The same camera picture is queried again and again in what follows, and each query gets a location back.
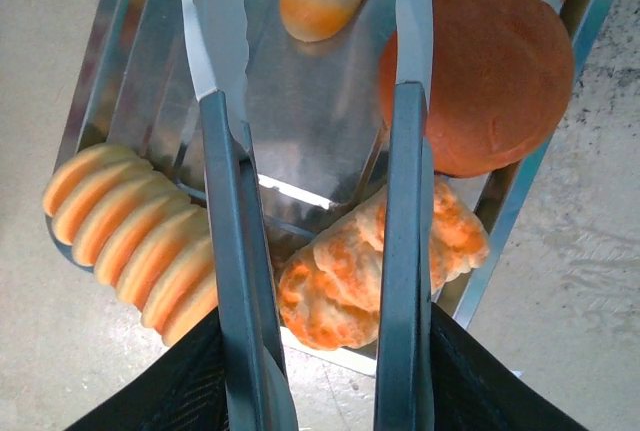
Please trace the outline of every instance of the tongs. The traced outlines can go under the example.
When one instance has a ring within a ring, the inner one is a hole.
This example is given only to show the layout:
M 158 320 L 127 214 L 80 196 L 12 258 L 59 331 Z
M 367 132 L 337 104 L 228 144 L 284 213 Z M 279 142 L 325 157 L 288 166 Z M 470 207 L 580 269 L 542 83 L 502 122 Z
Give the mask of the tongs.
M 298 429 L 286 384 L 253 143 L 245 109 L 244 0 L 182 0 L 200 105 L 232 430 Z M 422 137 L 431 83 L 431 0 L 397 0 L 375 429 L 433 429 L 429 360 L 433 167 Z

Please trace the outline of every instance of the metal rack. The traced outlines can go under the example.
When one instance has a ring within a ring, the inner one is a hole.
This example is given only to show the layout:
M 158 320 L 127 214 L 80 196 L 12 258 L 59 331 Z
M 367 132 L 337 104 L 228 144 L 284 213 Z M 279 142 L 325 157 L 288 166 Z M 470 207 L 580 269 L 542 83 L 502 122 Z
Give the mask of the metal rack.
M 578 76 L 613 0 L 545 1 L 572 36 Z M 354 23 L 316 45 L 288 37 L 277 0 L 256 0 L 248 10 L 247 108 L 276 274 L 295 250 L 385 181 L 388 131 L 378 110 L 377 69 L 394 30 L 394 2 L 367 0 Z M 202 128 L 180 0 L 100 0 L 56 168 L 103 141 L 131 147 L 205 203 Z M 463 327 L 480 303 L 547 145 L 488 176 L 452 180 L 491 243 L 482 268 L 434 296 Z M 52 239 L 70 258 L 69 248 Z M 297 347 L 367 374 L 375 370 L 375 346 L 336 353 Z

